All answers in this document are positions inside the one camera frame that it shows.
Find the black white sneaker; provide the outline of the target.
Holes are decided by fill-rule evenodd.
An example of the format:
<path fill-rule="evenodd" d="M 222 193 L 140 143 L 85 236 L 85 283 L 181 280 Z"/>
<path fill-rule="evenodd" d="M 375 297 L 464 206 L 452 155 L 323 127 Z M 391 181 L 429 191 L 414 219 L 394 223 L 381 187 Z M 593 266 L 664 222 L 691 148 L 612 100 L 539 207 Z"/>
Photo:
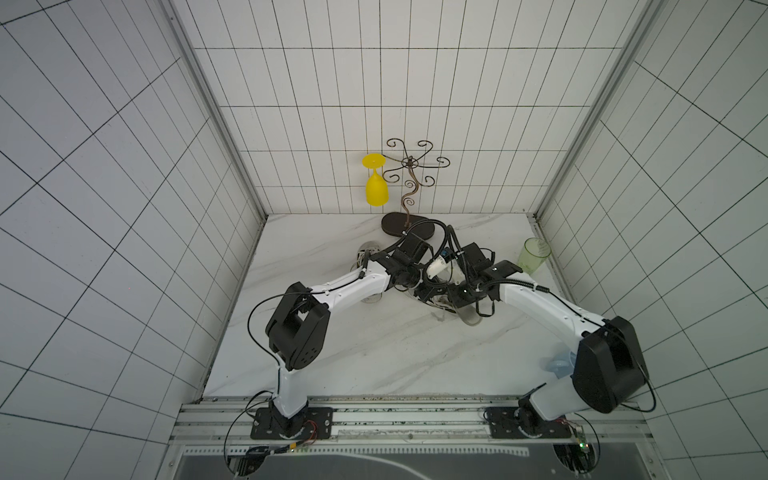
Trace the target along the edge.
<path fill-rule="evenodd" d="M 421 303 L 458 316 L 468 326 L 477 326 L 482 322 L 477 313 L 476 299 L 459 285 L 422 282 L 410 294 Z"/>
<path fill-rule="evenodd" d="M 377 241 L 367 241 L 363 243 L 357 251 L 356 254 L 356 261 L 350 268 L 351 271 L 354 271 L 356 269 L 359 269 L 366 265 L 370 258 L 378 253 L 381 250 L 381 244 Z M 371 296 L 366 297 L 362 300 L 365 304 L 375 304 L 379 302 L 382 298 L 382 293 L 377 293 Z"/>

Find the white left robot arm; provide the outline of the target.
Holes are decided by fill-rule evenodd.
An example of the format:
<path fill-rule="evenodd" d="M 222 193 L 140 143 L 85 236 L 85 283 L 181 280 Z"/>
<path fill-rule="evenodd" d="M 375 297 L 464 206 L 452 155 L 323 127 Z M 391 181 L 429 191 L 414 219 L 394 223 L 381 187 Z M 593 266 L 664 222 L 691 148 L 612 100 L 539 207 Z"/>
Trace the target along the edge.
<path fill-rule="evenodd" d="M 378 252 L 365 253 L 360 266 L 313 287 L 292 284 L 274 310 L 265 334 L 278 358 L 278 389 L 270 408 L 292 420 L 308 406 L 301 370 L 321 353 L 330 319 L 362 300 L 393 287 L 412 288 L 422 279 L 423 258 L 434 249 L 413 233 Z"/>

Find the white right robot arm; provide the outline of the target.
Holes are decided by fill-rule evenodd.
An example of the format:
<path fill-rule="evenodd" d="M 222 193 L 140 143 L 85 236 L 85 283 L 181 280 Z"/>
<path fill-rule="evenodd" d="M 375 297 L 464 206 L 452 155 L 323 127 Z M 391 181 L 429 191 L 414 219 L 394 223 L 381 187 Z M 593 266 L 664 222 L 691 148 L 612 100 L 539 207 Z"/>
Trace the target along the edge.
<path fill-rule="evenodd" d="M 426 264 L 421 286 L 428 297 L 438 289 L 454 310 L 485 299 L 515 307 L 569 348 L 572 371 L 519 401 L 520 418 L 531 424 L 584 409 L 608 414 L 649 384 L 629 321 L 588 312 L 535 282 L 518 265 L 508 260 L 493 264 L 475 244 L 462 252 L 446 248 L 438 253 Z"/>

